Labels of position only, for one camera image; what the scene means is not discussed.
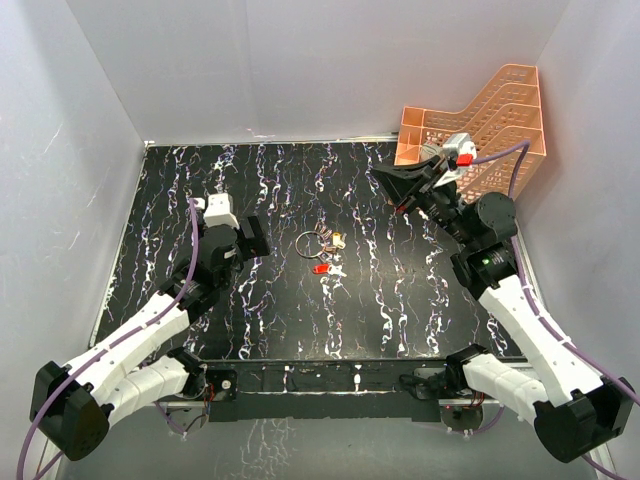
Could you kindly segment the large silver keyring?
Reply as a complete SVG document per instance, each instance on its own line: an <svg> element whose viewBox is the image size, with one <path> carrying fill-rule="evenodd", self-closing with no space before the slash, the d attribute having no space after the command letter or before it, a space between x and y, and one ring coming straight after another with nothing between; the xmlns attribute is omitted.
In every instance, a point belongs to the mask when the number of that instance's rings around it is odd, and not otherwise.
<svg viewBox="0 0 640 480"><path fill-rule="evenodd" d="M325 244L325 239L320 232L307 230L297 236L294 248L301 258L312 260L323 254Z"/></svg>

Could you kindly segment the bunch of brass keys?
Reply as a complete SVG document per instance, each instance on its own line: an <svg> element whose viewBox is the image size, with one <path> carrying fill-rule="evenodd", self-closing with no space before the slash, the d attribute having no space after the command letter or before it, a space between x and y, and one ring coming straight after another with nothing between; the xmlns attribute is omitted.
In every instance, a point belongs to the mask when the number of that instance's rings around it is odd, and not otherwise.
<svg viewBox="0 0 640 480"><path fill-rule="evenodd" d="M323 250L327 253L331 253L337 250L343 250L346 247L344 237L339 232L334 232L331 229L323 228L319 232L319 234L323 242Z"/></svg>

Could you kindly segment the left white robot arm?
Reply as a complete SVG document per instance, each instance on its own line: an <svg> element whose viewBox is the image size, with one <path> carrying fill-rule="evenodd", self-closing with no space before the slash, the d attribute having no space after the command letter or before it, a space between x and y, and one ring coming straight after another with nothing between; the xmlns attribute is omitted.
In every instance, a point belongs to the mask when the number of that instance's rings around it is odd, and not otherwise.
<svg viewBox="0 0 640 480"><path fill-rule="evenodd" d="M149 301L116 331L64 365L50 361L35 376L29 418L71 461L92 453L108 431L166 396L200 396L207 376L194 355L175 348L143 361L208 313L245 263L269 255L256 216L238 227L217 225L199 235L198 249L176 265Z"/></svg>

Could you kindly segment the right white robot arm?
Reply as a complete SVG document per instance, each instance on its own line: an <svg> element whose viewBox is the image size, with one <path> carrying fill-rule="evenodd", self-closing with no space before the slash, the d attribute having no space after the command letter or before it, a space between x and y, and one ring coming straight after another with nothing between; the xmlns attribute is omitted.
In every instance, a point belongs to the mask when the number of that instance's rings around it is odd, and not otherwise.
<svg viewBox="0 0 640 480"><path fill-rule="evenodd" d="M536 304L512 240L513 199L489 192L463 202L455 182L441 181L445 164L438 156L411 166L378 165L371 174L397 212L421 210L462 246L451 257L456 278L508 332L536 375L473 344L449 355L437 378L457 396L477 391L498 400L533 426L555 459L569 463L623 433L634 392L625 379L589 365Z"/></svg>

